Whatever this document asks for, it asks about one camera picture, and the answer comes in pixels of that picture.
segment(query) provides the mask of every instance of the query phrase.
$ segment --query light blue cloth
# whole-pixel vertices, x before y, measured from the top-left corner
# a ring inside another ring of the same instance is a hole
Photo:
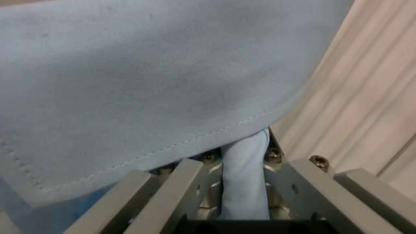
[[[269,219],[264,155],[269,131],[221,147],[223,156],[222,211],[220,219]]]
[[[43,206],[259,132],[295,103],[351,2],[0,7],[0,176]]]

